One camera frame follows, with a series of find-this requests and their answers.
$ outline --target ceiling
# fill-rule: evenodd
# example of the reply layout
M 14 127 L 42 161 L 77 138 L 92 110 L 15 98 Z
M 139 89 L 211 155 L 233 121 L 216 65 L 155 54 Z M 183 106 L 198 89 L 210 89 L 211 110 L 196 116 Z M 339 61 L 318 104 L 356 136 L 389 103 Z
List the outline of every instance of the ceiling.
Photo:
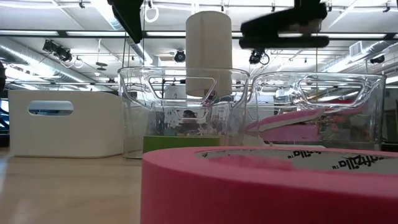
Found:
M 159 6 L 159 18 L 155 22 L 142 20 L 143 30 L 185 30 L 185 21 L 192 14 L 191 3 L 197 7 L 194 11 L 221 9 L 221 0 L 153 0 Z M 232 20 L 233 30 L 239 31 L 242 22 L 271 12 L 272 3 L 275 2 L 276 10 L 283 10 L 294 5 L 293 0 L 224 0 L 225 13 Z M 332 11 L 322 23 L 322 32 L 398 32 L 396 18 L 398 10 L 396 2 L 391 1 L 391 10 L 384 13 L 386 0 L 332 0 Z M 8 0 L 0 2 L 0 29 L 25 29 L 25 30 L 112 30 L 106 19 L 93 7 L 89 1 L 84 1 L 86 6 L 81 9 L 76 0 Z M 1 4 L 12 4 L 13 7 L 4 7 Z M 54 9 L 26 9 L 20 7 L 54 7 L 67 6 L 68 8 Z M 153 11 L 148 12 L 148 17 L 153 17 Z M 41 37 L 10 37 L 13 41 L 23 45 L 39 54 L 47 56 L 42 50 L 45 38 Z M 140 63 L 131 52 L 128 56 L 129 46 L 124 47 L 123 39 L 101 39 L 100 54 L 98 54 L 98 39 L 52 39 L 58 45 L 69 48 L 72 54 L 79 56 L 84 62 L 81 68 L 72 66 L 70 69 L 78 72 L 96 82 L 105 82 L 109 78 L 117 77 L 117 71 L 124 66 L 139 66 Z M 348 47 L 355 42 L 332 41 L 324 49 L 297 50 L 273 49 L 267 51 L 270 64 L 260 67 L 250 65 L 248 62 L 250 50 L 242 50 L 238 40 L 233 40 L 233 67 L 248 71 L 253 74 L 274 72 L 276 70 L 314 72 L 327 62 L 348 52 Z M 177 49 L 185 49 L 185 39 L 144 39 L 142 45 L 145 51 L 162 59 L 161 66 L 184 66 L 173 61 L 172 54 Z M 106 71 L 99 76 L 96 62 L 107 63 Z

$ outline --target air duct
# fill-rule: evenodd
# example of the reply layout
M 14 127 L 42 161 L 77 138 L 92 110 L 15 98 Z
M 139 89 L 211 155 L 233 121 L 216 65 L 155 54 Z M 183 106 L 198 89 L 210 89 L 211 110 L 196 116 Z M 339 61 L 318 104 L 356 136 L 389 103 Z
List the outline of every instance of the air duct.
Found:
M 70 79 L 70 82 L 88 82 L 94 83 L 96 81 L 85 77 L 84 75 L 73 71 L 72 69 L 62 67 L 60 63 L 50 58 L 28 49 L 27 47 L 8 39 L 7 37 L 0 37 L 0 51 L 6 52 L 15 58 L 18 64 L 25 64 L 32 67 L 34 73 L 51 77 L 52 75 L 60 74 Z M 106 86 L 96 86 L 100 91 L 110 91 Z
M 359 41 L 349 47 L 348 53 L 327 63 L 320 71 L 342 72 L 354 65 L 355 62 L 380 56 L 380 54 L 389 51 L 391 47 L 396 46 L 396 43 L 396 41 L 379 41 L 371 44 L 370 42 Z
M 112 6 L 110 6 L 106 0 L 94 0 L 91 1 L 91 3 L 114 30 L 124 30 L 123 26 L 113 15 Z M 130 37 L 127 38 L 126 42 L 134 51 L 134 53 L 139 57 L 142 64 L 152 65 L 154 63 L 154 59 L 152 58 L 152 56 L 149 55 L 142 48 L 141 44 L 134 43 L 134 41 Z

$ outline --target pink object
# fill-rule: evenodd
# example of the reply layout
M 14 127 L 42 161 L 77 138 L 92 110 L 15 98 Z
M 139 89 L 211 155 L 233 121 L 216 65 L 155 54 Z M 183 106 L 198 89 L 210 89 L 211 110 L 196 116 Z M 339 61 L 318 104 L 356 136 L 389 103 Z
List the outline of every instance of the pink object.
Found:
M 323 112 L 325 112 L 325 110 L 304 110 L 270 116 L 259 122 L 258 131 L 265 131 L 299 122 L 311 121 L 319 118 Z M 257 122 L 247 125 L 246 131 L 257 131 Z
M 397 223 L 398 175 L 331 168 L 290 169 L 264 165 L 249 156 L 217 159 L 239 151 L 266 152 L 291 155 L 289 158 L 297 164 L 315 161 L 313 164 L 322 166 L 325 162 L 316 163 L 317 158 L 337 154 L 340 161 L 332 162 L 340 167 L 333 169 L 348 169 L 350 162 L 370 169 L 396 164 L 397 156 L 342 149 L 308 150 L 198 147 L 148 152 L 142 163 L 141 224 Z M 358 156 L 352 159 L 349 155 Z M 356 166 L 349 168 L 360 170 Z
M 293 124 L 259 133 L 264 141 L 319 141 L 319 130 L 315 125 Z

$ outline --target table surface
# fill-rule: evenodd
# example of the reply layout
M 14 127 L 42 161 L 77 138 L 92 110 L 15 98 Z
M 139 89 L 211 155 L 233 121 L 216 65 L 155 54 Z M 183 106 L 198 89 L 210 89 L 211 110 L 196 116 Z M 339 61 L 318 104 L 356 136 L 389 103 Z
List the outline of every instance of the table surface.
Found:
M 141 161 L 0 152 L 2 224 L 139 223 Z

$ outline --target transparent plastic container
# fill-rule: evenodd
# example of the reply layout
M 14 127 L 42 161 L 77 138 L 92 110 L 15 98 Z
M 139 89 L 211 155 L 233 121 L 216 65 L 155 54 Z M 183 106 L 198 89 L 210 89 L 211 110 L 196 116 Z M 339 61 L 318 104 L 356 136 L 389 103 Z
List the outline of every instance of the transparent plastic container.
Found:
M 124 157 L 170 147 L 242 146 L 248 82 L 248 73 L 233 69 L 120 69 Z
M 380 150 L 385 83 L 384 75 L 259 75 L 248 102 L 255 121 L 246 120 L 246 134 L 263 145 Z

